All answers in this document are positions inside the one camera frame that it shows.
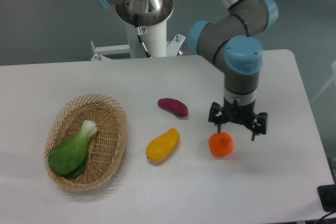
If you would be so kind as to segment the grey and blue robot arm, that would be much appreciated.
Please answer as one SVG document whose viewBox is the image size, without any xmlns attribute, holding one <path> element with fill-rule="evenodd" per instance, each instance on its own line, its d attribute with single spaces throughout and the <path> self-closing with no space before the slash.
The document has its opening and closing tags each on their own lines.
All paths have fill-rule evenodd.
<svg viewBox="0 0 336 224">
<path fill-rule="evenodd" d="M 96 0 L 101 8 L 114 6 L 127 29 L 132 58 L 168 56 L 166 22 L 173 0 Z M 245 126 L 253 136 L 266 134 L 267 113 L 255 113 L 262 45 L 255 35 L 274 24 L 278 7 L 273 0 L 222 0 L 228 16 L 217 23 L 196 22 L 188 45 L 224 73 L 224 103 L 213 103 L 208 121 L 217 127 L 231 122 Z"/>
</svg>

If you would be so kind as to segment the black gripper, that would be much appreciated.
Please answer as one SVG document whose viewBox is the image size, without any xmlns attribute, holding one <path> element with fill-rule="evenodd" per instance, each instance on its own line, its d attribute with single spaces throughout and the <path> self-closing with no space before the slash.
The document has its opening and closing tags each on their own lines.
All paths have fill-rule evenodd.
<svg viewBox="0 0 336 224">
<path fill-rule="evenodd" d="M 217 132 L 220 133 L 222 125 L 228 122 L 249 126 L 252 132 L 251 140 L 254 141 L 256 136 L 266 135 L 268 113 L 254 113 L 255 101 L 248 105 L 238 106 L 224 100 L 224 107 L 217 102 L 213 102 L 210 110 L 208 121 L 217 126 Z"/>
</svg>

